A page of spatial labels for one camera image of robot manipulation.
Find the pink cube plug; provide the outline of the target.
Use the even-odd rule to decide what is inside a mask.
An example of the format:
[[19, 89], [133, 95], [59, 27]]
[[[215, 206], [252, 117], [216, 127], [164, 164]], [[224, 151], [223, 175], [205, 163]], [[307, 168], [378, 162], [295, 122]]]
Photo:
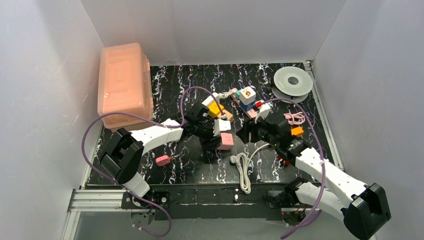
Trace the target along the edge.
[[227, 151], [234, 146], [233, 135], [228, 132], [220, 133], [221, 143], [217, 147], [217, 150]]
[[162, 155], [160, 157], [157, 157], [155, 159], [155, 162], [156, 162], [157, 166], [162, 167], [162, 166], [169, 164], [172, 160], [173, 160], [172, 156]]

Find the orange power bank socket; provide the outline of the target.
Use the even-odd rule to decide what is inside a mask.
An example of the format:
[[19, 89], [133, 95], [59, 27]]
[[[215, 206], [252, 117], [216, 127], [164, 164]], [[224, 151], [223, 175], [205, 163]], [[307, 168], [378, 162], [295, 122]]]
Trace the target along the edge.
[[301, 138], [303, 134], [305, 133], [305, 131], [303, 130], [301, 126], [294, 127], [290, 131], [292, 136], [299, 137], [299, 138]]

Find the pink plastic storage box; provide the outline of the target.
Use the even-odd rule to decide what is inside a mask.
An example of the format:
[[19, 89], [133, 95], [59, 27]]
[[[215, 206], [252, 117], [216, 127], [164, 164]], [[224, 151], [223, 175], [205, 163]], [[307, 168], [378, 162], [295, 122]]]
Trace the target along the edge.
[[150, 62], [139, 43], [101, 50], [97, 112], [105, 128], [141, 130], [152, 126]]

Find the white power strip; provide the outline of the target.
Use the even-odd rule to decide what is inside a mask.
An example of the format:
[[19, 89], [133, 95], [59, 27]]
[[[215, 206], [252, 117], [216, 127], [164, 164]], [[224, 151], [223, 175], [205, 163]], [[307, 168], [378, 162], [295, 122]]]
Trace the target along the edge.
[[213, 92], [212, 93], [213, 96], [209, 95], [203, 102], [202, 104], [206, 107], [209, 107], [210, 105], [212, 105], [213, 103], [220, 103], [220, 97], [219, 94], [217, 92]]

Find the red cube socket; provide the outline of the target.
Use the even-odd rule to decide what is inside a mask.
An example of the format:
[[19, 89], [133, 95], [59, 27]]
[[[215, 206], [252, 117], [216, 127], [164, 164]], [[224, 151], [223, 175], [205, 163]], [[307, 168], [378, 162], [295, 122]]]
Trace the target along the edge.
[[290, 165], [291, 165], [291, 163], [290, 163], [288, 160], [286, 160], [286, 159], [282, 158], [280, 155], [278, 156], [278, 160], [279, 160], [280, 164], [281, 164], [284, 168], [286, 168], [286, 167], [288, 167], [288, 166], [290, 166]]

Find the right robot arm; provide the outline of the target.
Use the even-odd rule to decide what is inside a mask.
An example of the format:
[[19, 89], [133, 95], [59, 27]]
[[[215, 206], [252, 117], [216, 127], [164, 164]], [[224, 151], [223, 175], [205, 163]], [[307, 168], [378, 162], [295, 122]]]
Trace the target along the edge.
[[259, 141], [270, 144], [284, 161], [321, 181], [321, 186], [317, 186], [304, 178], [295, 179], [280, 194], [268, 197], [268, 201], [316, 206], [341, 220], [359, 240], [370, 239], [392, 218], [382, 186], [377, 183], [368, 185], [328, 160], [322, 160], [317, 149], [292, 133], [282, 114], [270, 113], [266, 118], [245, 119], [236, 135], [245, 144]]

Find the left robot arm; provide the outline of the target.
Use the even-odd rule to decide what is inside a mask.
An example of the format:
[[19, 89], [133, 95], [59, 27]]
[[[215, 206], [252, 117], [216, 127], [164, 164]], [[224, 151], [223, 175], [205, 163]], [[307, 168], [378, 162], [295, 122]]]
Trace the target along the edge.
[[204, 147], [219, 146], [225, 121], [212, 118], [208, 108], [196, 103], [187, 113], [141, 130], [117, 129], [101, 147], [98, 160], [108, 175], [130, 193], [143, 197], [150, 186], [138, 172], [142, 156], [162, 145], [197, 136]]

